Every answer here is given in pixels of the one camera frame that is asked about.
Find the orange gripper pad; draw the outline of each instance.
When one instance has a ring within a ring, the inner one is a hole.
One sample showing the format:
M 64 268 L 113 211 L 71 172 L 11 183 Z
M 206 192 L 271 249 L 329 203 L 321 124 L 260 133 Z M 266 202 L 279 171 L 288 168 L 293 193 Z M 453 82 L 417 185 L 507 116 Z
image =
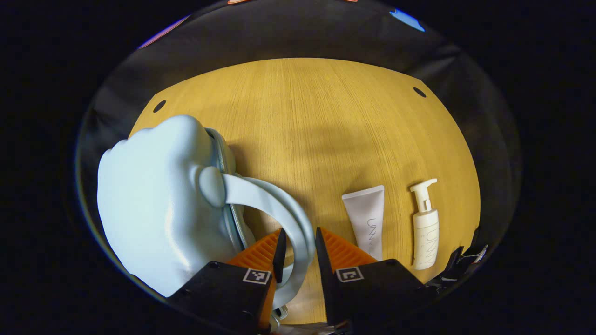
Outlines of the orange gripper pad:
M 364 250 L 356 247 L 325 228 L 321 228 L 327 255 L 331 263 L 331 270 L 351 268 L 353 266 L 365 265 L 378 262 L 374 257 Z
M 276 283 L 273 273 L 273 256 L 280 232 L 281 229 L 278 229 L 261 238 L 228 262 L 230 265 L 241 266 L 243 268 L 271 271 L 269 290 L 267 291 L 267 297 L 265 297 L 265 303 L 263 303 L 263 308 L 261 309 L 261 315 L 259 315 L 260 329 L 267 329 L 269 327 L 269 316 L 273 310 L 273 296 L 275 294 Z

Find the white pump bottle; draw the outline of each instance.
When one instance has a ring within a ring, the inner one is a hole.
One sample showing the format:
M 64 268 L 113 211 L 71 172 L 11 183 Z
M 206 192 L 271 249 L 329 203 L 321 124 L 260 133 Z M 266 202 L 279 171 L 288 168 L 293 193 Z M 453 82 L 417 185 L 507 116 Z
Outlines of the white pump bottle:
M 437 182 L 429 179 L 410 187 L 416 194 L 418 213 L 414 215 L 414 269 L 424 270 L 434 265 L 439 250 L 439 213 L 430 205 L 427 187 Z

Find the round wooden tabletop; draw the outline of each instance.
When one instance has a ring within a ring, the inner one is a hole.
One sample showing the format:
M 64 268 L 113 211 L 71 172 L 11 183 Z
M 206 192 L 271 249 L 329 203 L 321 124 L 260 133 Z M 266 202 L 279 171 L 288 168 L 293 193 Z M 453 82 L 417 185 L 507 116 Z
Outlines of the round wooden tabletop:
M 413 77 L 321 58 L 239 64 L 156 94 L 131 136 L 179 114 L 216 129 L 235 154 L 237 172 L 291 194 L 313 229 L 355 244 L 342 194 L 384 185 L 383 257 L 397 259 L 423 283 L 443 271 L 455 249 L 470 246 L 478 227 L 480 190 L 470 150 L 443 104 Z M 418 271 L 409 186 L 430 178 L 438 179 L 429 193 L 439 213 L 439 251 L 432 267 Z M 253 209 L 244 217 L 257 239 L 280 227 Z M 316 256 L 287 306 L 285 324 L 326 321 Z

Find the light blue backpack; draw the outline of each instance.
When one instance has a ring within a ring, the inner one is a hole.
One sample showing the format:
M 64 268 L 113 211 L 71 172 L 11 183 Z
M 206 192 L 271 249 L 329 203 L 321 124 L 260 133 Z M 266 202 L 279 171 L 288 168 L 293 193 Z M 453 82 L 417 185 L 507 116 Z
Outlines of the light blue backpack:
M 298 293 L 315 243 L 311 223 L 289 194 L 235 173 L 221 135 L 180 115 L 107 150 L 98 170 L 97 204 L 105 236 L 126 270 L 168 297 L 206 263 L 227 262 L 254 243 L 244 206 L 284 228 L 294 264 L 284 268 L 273 308 Z

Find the zipper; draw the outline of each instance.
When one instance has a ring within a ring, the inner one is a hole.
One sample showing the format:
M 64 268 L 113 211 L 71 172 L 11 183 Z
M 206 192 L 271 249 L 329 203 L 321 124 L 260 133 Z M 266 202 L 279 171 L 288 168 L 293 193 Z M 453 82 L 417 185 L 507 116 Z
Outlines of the zipper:
M 217 142 L 218 144 L 218 158 L 219 158 L 219 166 L 220 166 L 220 171 L 222 173 L 227 173 L 226 171 L 226 166 L 225 166 L 225 162 L 224 162 L 224 147 L 223 147 L 223 141 L 220 139 L 221 135 L 219 135 L 219 133 L 212 134 L 212 138 L 215 140 L 215 142 Z M 232 218 L 234 219 L 234 225 L 236 226 L 236 231 L 238 232 L 238 235 L 240 236 L 240 243 L 242 244 L 242 246 L 244 247 L 244 249 L 246 249 L 248 246 L 246 245 L 246 237 L 244 236 L 244 231 L 242 230 L 242 227 L 240 227 L 240 221 L 238 220 L 238 213 L 236 212 L 236 208 L 233 204 L 229 205 L 230 210 L 232 211 Z

